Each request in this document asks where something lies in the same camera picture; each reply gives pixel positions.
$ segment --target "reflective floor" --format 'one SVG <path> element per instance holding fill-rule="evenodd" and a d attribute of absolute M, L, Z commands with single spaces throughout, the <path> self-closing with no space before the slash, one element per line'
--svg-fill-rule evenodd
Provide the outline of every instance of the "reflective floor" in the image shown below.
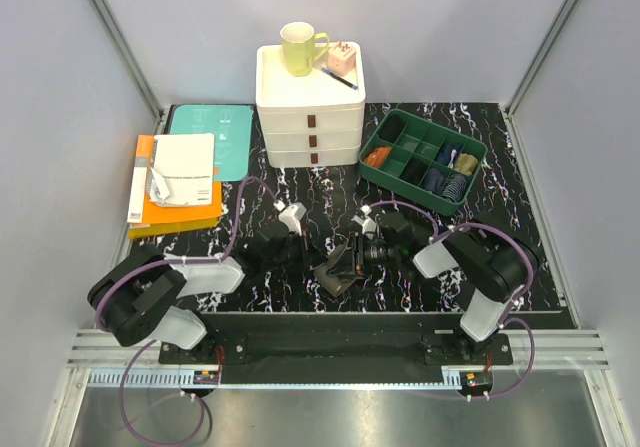
<path fill-rule="evenodd" d="M 517 377 L 496 373 L 495 391 Z M 129 389 L 130 418 L 172 391 Z M 604 446 L 595 411 L 578 372 L 534 372 L 522 388 L 489 402 L 444 401 L 398 391 L 230 391 L 206 398 L 202 446 Z M 188 435 L 199 409 L 176 398 L 134 426 L 157 442 Z M 76 425 L 75 447 L 138 446 L 122 427 L 117 389 L 90 388 Z"/>

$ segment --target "black marble table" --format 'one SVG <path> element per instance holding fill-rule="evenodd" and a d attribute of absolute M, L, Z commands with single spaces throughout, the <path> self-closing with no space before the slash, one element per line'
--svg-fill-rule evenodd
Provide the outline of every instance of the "black marble table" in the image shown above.
<path fill-rule="evenodd" d="M 367 104 L 363 143 L 391 108 L 406 110 L 474 137 L 489 148 L 467 204 L 454 217 L 434 213 L 438 224 L 460 223 L 469 220 L 474 212 L 489 210 L 541 246 L 498 104 Z M 263 179 L 285 202 L 299 201 L 307 207 L 307 228 L 315 245 L 325 252 L 344 242 L 348 232 L 358 228 L 352 217 L 363 203 L 400 199 L 360 178 L 357 165 L 286 170 L 271 168 L 257 114 L 253 119 L 251 142 L 249 175 Z M 238 184 L 224 183 L 225 212 L 230 214 L 225 215 L 216 228 L 143 239 L 135 241 L 133 248 L 144 242 L 153 242 L 165 253 L 176 255 L 211 256 L 221 251 L 229 240 Z M 379 208 L 379 211 L 392 209 L 394 207 Z M 419 217 L 408 209 L 400 209 L 412 219 Z M 250 238 L 254 229 L 273 218 L 275 211 L 263 188 L 257 184 L 248 186 L 241 205 L 239 240 Z M 458 270 L 444 273 L 418 287 L 397 271 L 378 268 L 371 278 L 352 286 L 343 297 L 334 299 L 326 294 L 313 275 L 276 269 L 257 280 L 243 282 L 230 295 L 188 297 L 180 301 L 180 306 L 200 312 L 459 312 L 468 305 L 472 292 L 472 286 Z M 560 309 L 546 260 L 525 298 L 523 309 Z"/>

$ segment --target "small pink cube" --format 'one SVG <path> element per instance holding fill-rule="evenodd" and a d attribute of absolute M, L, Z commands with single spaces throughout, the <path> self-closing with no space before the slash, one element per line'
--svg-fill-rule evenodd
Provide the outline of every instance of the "small pink cube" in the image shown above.
<path fill-rule="evenodd" d="M 356 66 L 356 48 L 346 42 L 338 42 L 329 49 L 327 69 L 344 77 Z"/>

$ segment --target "gray wall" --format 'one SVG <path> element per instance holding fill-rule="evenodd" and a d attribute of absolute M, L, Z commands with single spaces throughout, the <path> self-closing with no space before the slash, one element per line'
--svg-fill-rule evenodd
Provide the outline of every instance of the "gray wall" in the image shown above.
<path fill-rule="evenodd" d="M 0 0 L 0 432 L 40 445 L 153 121 L 87 0 Z"/>
<path fill-rule="evenodd" d="M 582 0 L 516 113 L 585 327 L 640 439 L 640 0 Z"/>
<path fill-rule="evenodd" d="M 109 0 L 159 100 L 253 102 L 258 47 L 305 20 L 363 48 L 368 100 L 506 102 L 563 0 Z"/>

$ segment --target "storage box top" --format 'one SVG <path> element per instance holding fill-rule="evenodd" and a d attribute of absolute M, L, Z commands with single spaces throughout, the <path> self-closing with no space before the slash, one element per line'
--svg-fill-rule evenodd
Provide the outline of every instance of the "storage box top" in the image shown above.
<path fill-rule="evenodd" d="M 260 47 L 256 69 L 258 108 L 291 112 L 309 107 L 344 110 L 363 106 L 365 89 L 360 46 L 355 42 L 349 44 L 356 48 L 356 66 L 344 78 L 357 85 L 358 90 L 350 89 L 322 72 L 326 54 L 318 59 L 309 75 L 294 77 L 287 71 L 280 45 Z"/>

